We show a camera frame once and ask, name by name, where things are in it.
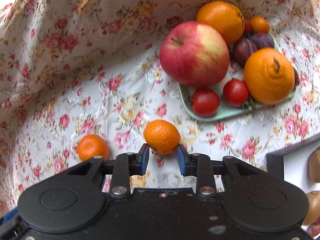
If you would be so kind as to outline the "large brown kiwi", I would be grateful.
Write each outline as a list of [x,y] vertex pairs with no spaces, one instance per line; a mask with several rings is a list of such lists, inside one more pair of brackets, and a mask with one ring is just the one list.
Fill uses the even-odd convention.
[[306,194],[309,201],[309,210],[306,217],[303,220],[303,225],[311,225],[319,217],[320,213],[320,193],[319,191],[311,191]]

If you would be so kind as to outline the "red brown plum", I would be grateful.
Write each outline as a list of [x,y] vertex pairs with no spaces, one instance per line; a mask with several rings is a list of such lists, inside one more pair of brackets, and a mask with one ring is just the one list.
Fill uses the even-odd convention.
[[316,236],[318,236],[319,233],[320,233],[320,224],[318,224],[318,223],[312,223],[312,224],[308,227],[308,229],[307,229],[306,232],[308,233],[308,235],[309,235],[310,237],[316,237]]

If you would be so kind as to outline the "tomato tray left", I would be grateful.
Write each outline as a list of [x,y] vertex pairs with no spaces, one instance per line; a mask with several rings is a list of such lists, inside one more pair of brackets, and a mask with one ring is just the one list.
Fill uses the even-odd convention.
[[214,116],[219,107],[220,97],[210,88],[196,89],[191,96],[191,108],[202,118]]

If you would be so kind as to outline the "tomato tray middle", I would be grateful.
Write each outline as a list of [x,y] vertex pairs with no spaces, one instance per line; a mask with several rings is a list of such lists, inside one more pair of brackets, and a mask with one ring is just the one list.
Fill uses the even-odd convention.
[[231,79],[223,87],[223,97],[230,106],[239,108],[248,100],[249,91],[244,82]]

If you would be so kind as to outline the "black white-lined box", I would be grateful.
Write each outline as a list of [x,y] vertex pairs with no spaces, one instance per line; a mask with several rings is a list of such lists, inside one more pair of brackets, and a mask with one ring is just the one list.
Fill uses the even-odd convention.
[[309,157],[319,148],[319,134],[266,155],[268,173],[302,189],[305,193],[319,190],[319,183],[309,177]]

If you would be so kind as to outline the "pale green tray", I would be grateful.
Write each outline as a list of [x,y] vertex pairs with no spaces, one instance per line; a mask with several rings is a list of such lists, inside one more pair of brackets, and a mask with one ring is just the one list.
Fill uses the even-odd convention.
[[[269,34],[269,36],[274,41],[274,49],[280,52],[279,46],[277,45],[276,41],[274,40],[274,37],[271,34]],[[239,116],[242,114],[247,114],[249,112],[253,112],[258,109],[261,109],[261,108],[268,106],[268,105],[262,105],[262,104],[258,103],[257,101],[255,101],[253,99],[253,97],[250,95],[250,93],[249,93],[248,100],[245,101],[242,104],[242,106],[239,108],[232,107],[227,102],[225,102],[225,99],[223,97],[224,85],[231,79],[238,79],[238,80],[241,80],[242,82],[244,82],[244,67],[245,67],[245,65],[237,73],[227,74],[226,77],[222,81],[220,81],[219,83],[217,83],[215,85],[208,87],[208,88],[212,89],[220,97],[220,107],[219,107],[217,113],[210,118],[202,118],[200,116],[197,116],[191,108],[191,96],[192,96],[193,92],[195,92],[196,89],[189,87],[189,86],[179,85],[178,88],[180,91],[180,96],[182,98],[182,104],[183,104],[183,107],[185,108],[185,110],[187,111],[187,113],[192,118],[194,118],[195,120],[198,120],[200,122],[214,122],[214,121],[220,121],[223,119],[233,118],[233,117],[236,117],[236,116]],[[295,91],[296,91],[296,87],[294,86],[291,94],[286,99],[284,99],[283,101],[281,101],[279,103],[282,103],[285,100],[292,98],[295,94]]]

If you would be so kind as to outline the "red yellow apple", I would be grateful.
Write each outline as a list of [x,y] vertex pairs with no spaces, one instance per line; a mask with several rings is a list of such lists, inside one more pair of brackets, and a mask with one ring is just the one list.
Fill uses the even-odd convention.
[[222,36],[211,26],[196,21],[177,25],[159,52],[163,70],[185,86],[207,87],[227,74],[229,51]]

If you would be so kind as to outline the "large knobbed orange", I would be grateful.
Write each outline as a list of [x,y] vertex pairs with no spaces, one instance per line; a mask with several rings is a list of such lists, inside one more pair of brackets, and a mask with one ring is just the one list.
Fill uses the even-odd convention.
[[262,105],[274,105],[293,91],[295,71],[281,52],[263,48],[247,59],[244,82],[255,101]]

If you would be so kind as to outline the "floral tablecloth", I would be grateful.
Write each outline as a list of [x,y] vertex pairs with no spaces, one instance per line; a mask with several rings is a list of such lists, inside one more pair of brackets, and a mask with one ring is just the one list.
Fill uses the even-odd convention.
[[288,102],[239,118],[188,116],[159,48],[210,1],[1,0],[1,214],[31,185],[75,165],[88,134],[115,157],[138,150],[146,124],[164,119],[189,152],[265,169],[268,152],[319,133],[319,0],[228,0],[267,18],[300,85]]

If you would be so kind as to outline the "small kiwi far left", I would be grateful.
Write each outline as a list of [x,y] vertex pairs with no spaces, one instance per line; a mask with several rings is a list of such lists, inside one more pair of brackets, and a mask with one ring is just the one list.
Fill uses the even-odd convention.
[[309,177],[315,183],[320,183],[320,148],[316,148],[309,158]]

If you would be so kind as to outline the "purple plum in cluster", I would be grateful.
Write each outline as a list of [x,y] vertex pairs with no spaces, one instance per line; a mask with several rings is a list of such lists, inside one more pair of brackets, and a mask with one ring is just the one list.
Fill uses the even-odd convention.
[[248,38],[241,37],[233,44],[232,50],[236,61],[244,66],[247,59],[257,51],[257,46]]

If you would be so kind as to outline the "dark plum tray right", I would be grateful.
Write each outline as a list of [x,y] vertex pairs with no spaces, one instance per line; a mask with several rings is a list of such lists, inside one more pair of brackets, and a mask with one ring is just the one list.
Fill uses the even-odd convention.
[[298,86],[300,84],[300,79],[299,79],[299,74],[298,74],[296,68],[293,68],[293,70],[294,70],[294,74],[295,74],[295,84],[294,84],[294,86],[296,87],[296,86]]

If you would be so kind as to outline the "purple plum tray rear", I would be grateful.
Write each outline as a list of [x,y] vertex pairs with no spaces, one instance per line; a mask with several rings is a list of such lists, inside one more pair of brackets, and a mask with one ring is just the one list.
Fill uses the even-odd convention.
[[256,45],[257,50],[263,48],[274,48],[273,39],[265,33],[257,33],[250,37],[250,40]]

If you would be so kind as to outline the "dark cherry tomato tray rear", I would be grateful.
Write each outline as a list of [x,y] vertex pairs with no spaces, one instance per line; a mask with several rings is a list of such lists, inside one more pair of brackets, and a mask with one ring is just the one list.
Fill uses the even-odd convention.
[[244,19],[244,24],[245,24],[244,33],[245,33],[246,35],[249,35],[249,34],[252,32],[251,23],[250,23],[250,21],[249,21],[247,18],[245,18],[245,19]]

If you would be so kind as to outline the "rear orange with stem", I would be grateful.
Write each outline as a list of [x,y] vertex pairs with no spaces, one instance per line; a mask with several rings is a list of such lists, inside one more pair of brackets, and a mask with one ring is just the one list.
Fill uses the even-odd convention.
[[223,1],[214,1],[202,6],[197,12],[196,21],[213,27],[228,46],[243,35],[245,28],[245,19],[240,9]]

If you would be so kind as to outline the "small mandarin on tray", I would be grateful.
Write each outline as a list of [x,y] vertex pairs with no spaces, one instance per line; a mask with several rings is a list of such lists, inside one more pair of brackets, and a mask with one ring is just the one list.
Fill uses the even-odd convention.
[[270,32],[270,25],[267,20],[261,16],[254,16],[249,20],[252,32],[254,34],[264,33],[268,34]]

